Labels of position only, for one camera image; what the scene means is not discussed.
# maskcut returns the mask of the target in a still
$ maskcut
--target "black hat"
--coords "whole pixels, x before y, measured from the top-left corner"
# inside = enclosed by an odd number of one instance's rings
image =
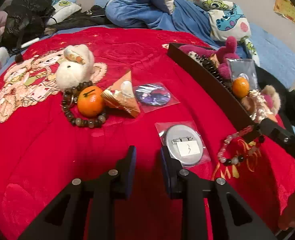
[[[290,123],[295,126],[295,90],[286,94],[285,113]]]

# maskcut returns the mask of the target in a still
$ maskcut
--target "red blanket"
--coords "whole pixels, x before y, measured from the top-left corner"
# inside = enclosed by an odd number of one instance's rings
[[[9,240],[16,239],[72,179],[93,179],[108,171],[129,145],[137,147],[137,166],[130,200],[116,202],[116,238],[179,240],[181,202],[169,200],[165,193],[161,141],[154,123],[191,120],[212,158],[191,170],[205,179],[225,176],[276,229],[295,189],[295,160],[267,138],[261,156],[237,167],[238,178],[231,168],[218,167],[217,152],[235,129],[202,87],[166,55],[169,42],[206,46],[188,33],[90,28],[40,41],[24,54],[27,60],[67,45],[86,44],[96,62],[107,64],[98,86],[110,86],[131,69],[134,86],[162,82],[180,101],[136,119],[116,111],[101,129],[73,127],[67,121],[60,107],[62,93],[51,82],[57,63],[44,68],[25,63],[0,77],[0,229]],[[31,86],[37,89],[28,93]],[[232,148],[227,157],[235,155]]]

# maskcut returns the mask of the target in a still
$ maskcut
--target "tangerine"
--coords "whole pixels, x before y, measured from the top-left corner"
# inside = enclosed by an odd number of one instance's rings
[[[249,82],[246,78],[238,77],[232,85],[233,94],[237,98],[244,98],[249,93]]]
[[[101,96],[102,92],[102,89],[97,86],[84,89],[77,100],[79,112],[88,118],[101,113],[105,106],[104,99]]]

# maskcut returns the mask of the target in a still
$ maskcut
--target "brown beaded bracelet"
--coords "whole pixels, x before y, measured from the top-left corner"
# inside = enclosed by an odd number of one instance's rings
[[[73,125],[77,125],[79,127],[89,127],[89,128],[100,128],[103,123],[107,120],[106,110],[104,109],[102,113],[98,115],[96,119],[88,119],[84,120],[81,118],[75,118],[74,114],[70,111],[73,103],[77,103],[77,99],[79,94],[85,88],[93,86],[92,81],[80,83],[77,87],[71,87],[65,89],[63,94],[63,101],[62,101],[62,111],[68,121]]]

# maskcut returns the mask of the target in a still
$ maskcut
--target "black garment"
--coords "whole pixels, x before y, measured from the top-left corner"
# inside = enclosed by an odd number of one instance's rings
[[[63,22],[49,25],[48,27],[60,31],[71,28],[82,28],[104,24],[111,24],[111,22],[105,16],[105,9],[98,5],[94,5],[86,12],[76,12]]]
[[[275,88],[276,92],[280,95],[281,108],[279,115],[283,121],[284,127],[287,131],[294,134],[292,125],[295,126],[295,95],[272,74],[266,70],[256,66],[256,75],[258,85],[263,89],[266,85],[271,85]]]
[[[22,43],[42,36],[45,22],[55,11],[53,0],[13,0],[4,11],[8,13],[0,47],[9,51]]]

